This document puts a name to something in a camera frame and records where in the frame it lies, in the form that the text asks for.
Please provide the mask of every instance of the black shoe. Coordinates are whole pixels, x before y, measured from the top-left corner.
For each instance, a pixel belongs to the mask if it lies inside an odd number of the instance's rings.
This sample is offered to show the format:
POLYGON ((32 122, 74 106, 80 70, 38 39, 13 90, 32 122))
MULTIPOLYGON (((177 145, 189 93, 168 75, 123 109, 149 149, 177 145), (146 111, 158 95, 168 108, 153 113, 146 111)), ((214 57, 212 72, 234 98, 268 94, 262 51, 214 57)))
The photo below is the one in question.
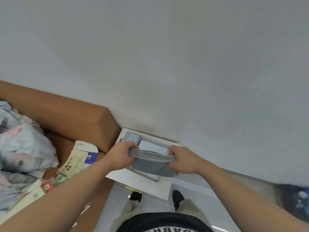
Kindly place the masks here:
POLYGON ((143 194, 133 191, 130 196, 130 200, 133 200, 133 201, 137 200, 139 204, 141 204, 141 201, 143 200, 143 194))
POLYGON ((172 193, 172 199, 175 211, 177 211, 180 202, 184 200, 184 196, 178 190, 174 190, 172 193))

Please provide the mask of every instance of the white box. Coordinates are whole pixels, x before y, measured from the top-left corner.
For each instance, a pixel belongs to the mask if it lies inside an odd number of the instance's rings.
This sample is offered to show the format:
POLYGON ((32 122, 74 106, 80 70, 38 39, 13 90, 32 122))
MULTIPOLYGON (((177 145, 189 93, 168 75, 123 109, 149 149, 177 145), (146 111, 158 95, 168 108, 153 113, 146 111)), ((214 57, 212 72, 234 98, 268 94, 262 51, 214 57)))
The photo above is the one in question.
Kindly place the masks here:
MULTIPOLYGON (((179 146, 179 144, 170 142, 161 138, 156 138, 154 136, 150 136, 147 134, 143 134, 141 132, 136 132, 134 130, 126 129, 123 128, 116 143, 120 141, 125 135, 127 131, 133 131, 137 134, 141 134, 143 136, 149 137, 153 140, 165 143, 167 145, 175 145, 179 146)), ((137 173, 134 173, 128 169, 121 169, 121 170, 116 170, 110 172, 107 176, 107 178, 110 178, 112 180, 115 180, 117 182, 123 183, 127 186, 139 189, 141 191, 144 191, 146 193, 149 193, 151 195, 154 195, 156 197, 159 197, 161 199, 167 200, 168 195, 171 190, 171 185, 172 185, 172 178, 167 178, 167 177, 161 177, 158 182, 155 182, 153 180, 150 180, 146 177, 143 177, 137 173)))

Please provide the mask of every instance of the person's right hand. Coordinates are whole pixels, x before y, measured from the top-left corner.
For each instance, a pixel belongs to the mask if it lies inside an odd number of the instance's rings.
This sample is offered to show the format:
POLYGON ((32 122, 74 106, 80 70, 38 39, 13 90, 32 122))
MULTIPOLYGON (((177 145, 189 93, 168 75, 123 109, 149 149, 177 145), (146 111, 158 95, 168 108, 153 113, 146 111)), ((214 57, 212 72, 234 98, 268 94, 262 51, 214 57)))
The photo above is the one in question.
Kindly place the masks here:
POLYGON ((168 154, 175 154, 176 156, 177 161, 168 164, 170 169, 176 170, 176 175, 179 172, 186 174, 198 173, 199 166, 206 161, 187 147, 170 146, 168 154))

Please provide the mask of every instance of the floor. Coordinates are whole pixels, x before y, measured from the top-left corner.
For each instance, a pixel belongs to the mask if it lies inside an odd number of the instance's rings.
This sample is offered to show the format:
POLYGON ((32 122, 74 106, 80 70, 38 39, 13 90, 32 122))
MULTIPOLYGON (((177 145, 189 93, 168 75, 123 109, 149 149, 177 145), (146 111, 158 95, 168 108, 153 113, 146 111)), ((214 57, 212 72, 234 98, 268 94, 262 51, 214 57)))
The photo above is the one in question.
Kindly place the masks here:
MULTIPOLYGON (((186 199, 191 199, 204 212, 215 232, 240 231, 218 198, 211 194, 204 194, 203 191, 195 191, 187 187, 180 186, 179 184, 172 184, 171 189, 179 190, 186 199)), ((131 190, 125 188, 125 185, 115 182, 106 200, 94 232, 109 232, 109 228, 113 220, 120 215, 131 192, 131 190)), ((149 194, 144 194, 141 208, 147 212, 175 211, 172 204, 171 194, 168 201, 149 194)))

